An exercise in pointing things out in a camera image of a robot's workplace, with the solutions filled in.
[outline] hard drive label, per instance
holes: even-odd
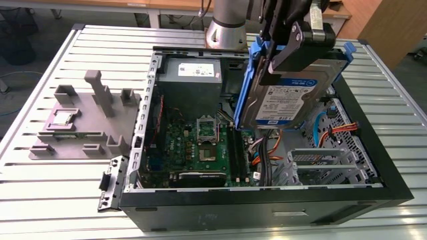
[[[181,63],[178,76],[182,77],[214,77],[214,64],[210,63]]]
[[[318,84],[316,79],[284,78],[281,85],[270,86],[257,115],[257,122],[264,125],[281,125],[294,120],[310,93]]]

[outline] case hinge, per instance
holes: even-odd
[[[98,212],[118,212],[121,196],[125,187],[127,168],[130,158],[127,156],[117,156],[111,159],[109,170],[105,171],[99,183],[99,189],[102,190]]]

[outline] blue plastic clip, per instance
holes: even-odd
[[[353,54],[357,51],[356,45],[349,41],[345,43],[345,49],[346,49],[345,54],[348,56],[349,63],[352,63],[353,60],[356,59]]]

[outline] slotted aluminum table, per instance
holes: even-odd
[[[256,36],[249,35],[249,45]],[[57,103],[55,88],[74,85],[79,92],[91,92],[86,70],[102,70],[111,92],[134,88],[143,94],[153,46],[203,48],[206,41],[203,31],[87,25],[71,31],[0,143],[0,239],[427,238],[427,118],[372,47],[353,42],[356,60],[344,76],[414,200],[329,227],[142,232],[123,212],[98,213],[99,181],[110,160],[29,158]]]

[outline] motherboard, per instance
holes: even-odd
[[[177,187],[174,178],[178,175],[182,178],[210,179],[206,182],[190,180],[191,184],[201,184],[198,187],[253,186],[246,153],[253,142],[253,133],[238,132],[219,117],[203,116],[195,123],[170,123],[166,127],[165,150],[149,151],[147,154],[150,171],[142,174],[150,179],[150,187]]]

